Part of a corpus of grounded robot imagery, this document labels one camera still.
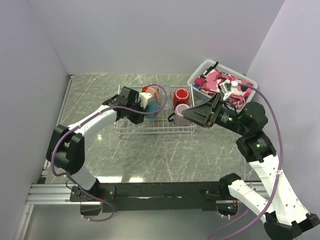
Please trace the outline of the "light blue mug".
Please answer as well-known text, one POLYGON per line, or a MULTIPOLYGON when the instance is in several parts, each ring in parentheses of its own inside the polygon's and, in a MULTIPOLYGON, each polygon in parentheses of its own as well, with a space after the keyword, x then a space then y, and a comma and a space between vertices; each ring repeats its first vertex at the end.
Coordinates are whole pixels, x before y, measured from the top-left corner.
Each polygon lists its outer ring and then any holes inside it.
POLYGON ((158 110, 158 103, 155 100, 154 95, 151 95, 151 98, 148 100, 148 105, 147 105, 147 109, 146 112, 148 114, 145 114, 144 117, 147 119, 154 119, 157 116, 157 112, 156 113, 151 113, 151 112, 155 112, 158 110))

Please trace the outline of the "mauve purple mug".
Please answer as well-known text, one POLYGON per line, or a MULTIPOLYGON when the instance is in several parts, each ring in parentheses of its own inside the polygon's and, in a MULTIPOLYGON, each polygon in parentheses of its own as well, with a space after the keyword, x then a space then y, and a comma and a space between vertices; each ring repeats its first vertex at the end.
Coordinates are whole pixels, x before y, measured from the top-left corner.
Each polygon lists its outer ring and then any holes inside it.
POLYGON ((189 108, 190 107, 187 104, 184 104, 184 103, 178 104, 175 107, 174 112, 167 117, 168 122, 174 123, 177 126, 181 126, 181 127, 187 126, 190 123, 190 121, 184 118, 182 112, 189 108))

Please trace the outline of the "red mug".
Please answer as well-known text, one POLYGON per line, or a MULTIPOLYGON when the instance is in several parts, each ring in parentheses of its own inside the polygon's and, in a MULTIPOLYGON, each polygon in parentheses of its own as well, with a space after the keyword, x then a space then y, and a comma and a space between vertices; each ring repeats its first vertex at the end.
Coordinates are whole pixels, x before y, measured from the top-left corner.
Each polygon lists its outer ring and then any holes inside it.
POLYGON ((189 100, 190 100, 190 93, 185 88, 178 88, 173 93, 173 100, 172 101, 173 101, 174 107, 176 107, 177 105, 180 105, 180 104, 188 105, 189 100))

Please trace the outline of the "salmon pink mug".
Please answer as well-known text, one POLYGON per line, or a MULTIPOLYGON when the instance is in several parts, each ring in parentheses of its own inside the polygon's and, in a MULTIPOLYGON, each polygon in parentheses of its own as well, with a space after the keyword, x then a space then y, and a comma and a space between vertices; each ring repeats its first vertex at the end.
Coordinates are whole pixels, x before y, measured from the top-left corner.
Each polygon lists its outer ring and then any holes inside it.
POLYGON ((150 94, 152 94, 155 102, 157 104, 159 103, 159 98, 158 98, 159 92, 160 92, 159 88, 157 88, 157 87, 148 87, 145 91, 150 93, 150 94))

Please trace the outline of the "clear plastic cup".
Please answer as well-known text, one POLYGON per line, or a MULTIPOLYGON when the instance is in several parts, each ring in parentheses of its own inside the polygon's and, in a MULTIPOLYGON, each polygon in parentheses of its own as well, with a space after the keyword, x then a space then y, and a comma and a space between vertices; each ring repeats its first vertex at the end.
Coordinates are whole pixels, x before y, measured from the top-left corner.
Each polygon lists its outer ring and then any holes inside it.
POLYGON ((160 97, 159 99, 163 102, 165 99, 171 100, 172 99, 172 87, 171 86, 163 86, 160 88, 160 97))

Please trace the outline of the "small clear glass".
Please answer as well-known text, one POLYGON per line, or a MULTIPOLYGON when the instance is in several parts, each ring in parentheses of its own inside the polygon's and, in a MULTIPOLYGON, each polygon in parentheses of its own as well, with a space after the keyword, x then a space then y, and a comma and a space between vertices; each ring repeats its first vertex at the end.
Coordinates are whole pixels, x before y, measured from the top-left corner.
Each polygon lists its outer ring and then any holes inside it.
POLYGON ((164 111, 169 111, 173 108, 173 102, 171 100, 166 100, 164 103, 163 110, 164 111))

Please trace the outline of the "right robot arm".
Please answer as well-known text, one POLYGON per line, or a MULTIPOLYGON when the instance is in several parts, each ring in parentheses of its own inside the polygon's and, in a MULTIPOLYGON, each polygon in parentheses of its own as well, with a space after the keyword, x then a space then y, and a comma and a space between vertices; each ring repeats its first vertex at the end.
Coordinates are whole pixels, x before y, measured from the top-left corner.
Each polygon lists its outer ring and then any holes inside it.
POLYGON ((299 201, 282 169, 283 154, 277 153, 263 128, 268 123, 263 105, 250 101, 237 113, 224 107, 217 93, 207 102, 182 111, 186 120, 204 128, 221 126, 240 135, 237 148, 262 182, 269 198, 250 188, 235 173, 222 177, 219 186, 224 199, 235 198, 256 214, 272 240, 294 240, 318 226, 319 217, 299 201))

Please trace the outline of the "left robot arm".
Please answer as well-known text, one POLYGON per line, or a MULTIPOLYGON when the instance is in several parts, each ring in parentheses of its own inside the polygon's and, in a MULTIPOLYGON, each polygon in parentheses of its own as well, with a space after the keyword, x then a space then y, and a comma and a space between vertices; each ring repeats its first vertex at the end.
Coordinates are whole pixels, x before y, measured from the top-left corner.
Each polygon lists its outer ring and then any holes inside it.
POLYGON ((82 195, 94 201, 102 195, 99 180, 85 165, 85 140, 107 125, 122 118, 134 124, 144 121, 144 113, 153 96, 124 86, 119 94, 104 101, 101 106, 77 123, 69 126, 57 125, 51 135, 46 159, 51 169, 65 171, 69 178, 82 188, 82 195))

